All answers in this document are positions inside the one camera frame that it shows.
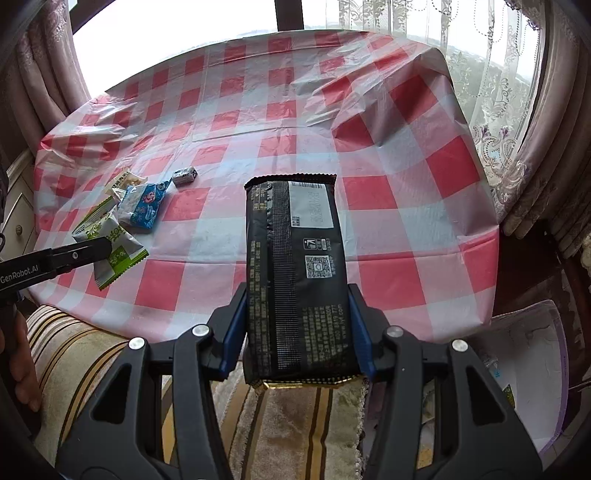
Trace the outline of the person's left hand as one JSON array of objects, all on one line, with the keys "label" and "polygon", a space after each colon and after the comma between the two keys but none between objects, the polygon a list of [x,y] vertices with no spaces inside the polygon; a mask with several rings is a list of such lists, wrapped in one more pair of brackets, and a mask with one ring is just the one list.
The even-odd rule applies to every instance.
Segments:
[{"label": "person's left hand", "polygon": [[26,320],[18,310],[11,320],[1,322],[1,354],[8,365],[8,391],[20,404],[37,413],[41,392],[27,339]]}]

